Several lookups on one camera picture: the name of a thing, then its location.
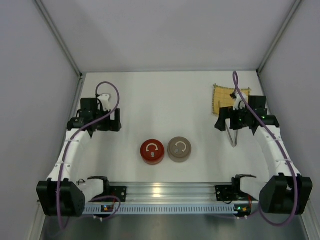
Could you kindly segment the red metal lunch tin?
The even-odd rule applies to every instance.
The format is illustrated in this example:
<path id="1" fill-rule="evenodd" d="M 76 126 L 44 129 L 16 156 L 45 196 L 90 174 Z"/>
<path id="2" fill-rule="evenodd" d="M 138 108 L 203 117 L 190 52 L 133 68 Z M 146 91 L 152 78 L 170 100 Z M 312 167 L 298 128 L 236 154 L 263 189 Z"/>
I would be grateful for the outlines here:
<path id="1" fill-rule="evenodd" d="M 157 164 L 161 163 L 163 161 L 163 158 L 159 158 L 159 159 L 143 158 L 142 160 L 143 160 L 144 163 L 153 166 L 153 165 L 157 165 Z"/>

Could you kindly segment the brown round lid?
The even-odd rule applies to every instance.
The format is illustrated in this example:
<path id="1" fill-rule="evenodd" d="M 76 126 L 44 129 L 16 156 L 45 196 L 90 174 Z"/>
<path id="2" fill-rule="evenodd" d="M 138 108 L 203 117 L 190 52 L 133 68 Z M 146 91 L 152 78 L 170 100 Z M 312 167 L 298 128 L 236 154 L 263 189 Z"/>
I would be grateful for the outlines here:
<path id="1" fill-rule="evenodd" d="M 192 145 L 190 141 L 182 136 L 172 138 L 167 145 L 168 156 L 175 156 L 176 158 L 190 157 L 192 152 Z"/>

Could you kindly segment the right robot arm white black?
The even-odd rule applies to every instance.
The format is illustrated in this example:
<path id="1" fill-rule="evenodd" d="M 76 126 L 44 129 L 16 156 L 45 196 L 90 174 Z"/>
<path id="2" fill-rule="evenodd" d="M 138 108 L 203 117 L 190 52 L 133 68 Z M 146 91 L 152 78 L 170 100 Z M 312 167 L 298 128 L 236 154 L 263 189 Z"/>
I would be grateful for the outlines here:
<path id="1" fill-rule="evenodd" d="M 221 107 L 215 128 L 221 132 L 249 128 L 258 142 L 269 173 L 264 182 L 251 174 L 237 174 L 231 179 L 235 194 L 246 194 L 259 201 L 267 214 L 302 215 L 311 195 L 313 183 L 292 163 L 281 136 L 280 124 L 268 114 L 265 96 L 249 96 L 247 102 L 232 93 L 233 106 Z"/>

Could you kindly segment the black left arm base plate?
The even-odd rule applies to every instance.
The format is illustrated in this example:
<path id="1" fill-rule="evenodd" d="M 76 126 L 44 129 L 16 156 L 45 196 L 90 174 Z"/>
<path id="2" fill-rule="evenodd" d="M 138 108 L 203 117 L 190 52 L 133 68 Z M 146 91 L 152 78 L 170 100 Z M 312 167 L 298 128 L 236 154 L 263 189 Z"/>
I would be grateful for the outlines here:
<path id="1" fill-rule="evenodd" d="M 122 203 L 126 202 L 127 187 L 120 185 L 108 186 L 101 194 L 94 197 L 94 199 L 97 200 L 93 200 L 93 202 L 117 202 L 117 200 L 111 196 L 117 197 Z"/>

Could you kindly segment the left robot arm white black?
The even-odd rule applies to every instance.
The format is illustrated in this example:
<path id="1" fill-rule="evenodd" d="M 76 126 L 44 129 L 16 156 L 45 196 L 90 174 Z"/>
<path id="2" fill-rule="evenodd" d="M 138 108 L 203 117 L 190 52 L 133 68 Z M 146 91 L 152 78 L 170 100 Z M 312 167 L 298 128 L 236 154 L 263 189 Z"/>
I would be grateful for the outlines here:
<path id="1" fill-rule="evenodd" d="M 104 96 L 82 98 L 80 109 L 67 123 L 65 142 L 53 170 L 36 187 L 43 212 L 50 217 L 80 217 L 86 203 L 111 194 L 106 176 L 90 176 L 79 183 L 77 174 L 86 146 L 95 132 L 119 132 L 121 112 L 108 109 Z"/>

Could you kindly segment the red round lid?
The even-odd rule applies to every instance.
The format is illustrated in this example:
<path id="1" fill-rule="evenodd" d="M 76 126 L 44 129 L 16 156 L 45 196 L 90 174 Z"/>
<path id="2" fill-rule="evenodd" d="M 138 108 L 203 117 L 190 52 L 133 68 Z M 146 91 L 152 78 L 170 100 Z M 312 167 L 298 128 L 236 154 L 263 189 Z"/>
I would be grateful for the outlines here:
<path id="1" fill-rule="evenodd" d="M 164 145 L 157 139 L 148 139 L 141 145 L 140 155 L 142 159 L 164 159 Z"/>

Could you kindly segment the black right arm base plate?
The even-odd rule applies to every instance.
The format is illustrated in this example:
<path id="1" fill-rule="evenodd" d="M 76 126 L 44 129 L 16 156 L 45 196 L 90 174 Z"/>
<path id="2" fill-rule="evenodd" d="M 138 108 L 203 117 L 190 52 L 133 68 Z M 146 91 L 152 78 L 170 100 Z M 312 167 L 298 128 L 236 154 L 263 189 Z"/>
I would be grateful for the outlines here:
<path id="1" fill-rule="evenodd" d="M 218 202 L 257 201 L 253 196 L 236 189 L 232 185 L 216 185 L 215 195 Z"/>

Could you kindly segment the metal tongs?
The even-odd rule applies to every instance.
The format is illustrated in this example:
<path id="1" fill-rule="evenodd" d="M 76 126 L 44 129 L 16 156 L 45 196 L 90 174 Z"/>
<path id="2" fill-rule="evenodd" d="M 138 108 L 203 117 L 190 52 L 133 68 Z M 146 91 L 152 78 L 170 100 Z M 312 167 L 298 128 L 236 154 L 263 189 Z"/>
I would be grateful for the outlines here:
<path id="1" fill-rule="evenodd" d="M 239 131 L 230 129 L 229 122 L 230 121 L 228 119 L 225 121 L 225 129 L 231 146 L 235 148 L 238 145 Z"/>

